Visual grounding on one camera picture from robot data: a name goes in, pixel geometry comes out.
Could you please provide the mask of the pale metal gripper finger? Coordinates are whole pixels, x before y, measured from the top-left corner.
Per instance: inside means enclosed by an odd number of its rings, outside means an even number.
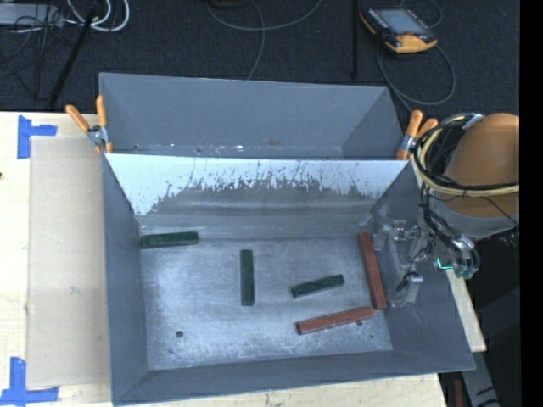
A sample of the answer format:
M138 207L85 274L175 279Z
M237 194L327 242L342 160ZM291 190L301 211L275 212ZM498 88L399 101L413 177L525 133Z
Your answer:
M423 284L423 277L418 274L407 274L393 290L392 305L405 306L414 304Z
M372 234L372 244L376 251L381 251L387 243L401 243L407 240L406 223L404 221L392 221L378 225L378 229Z

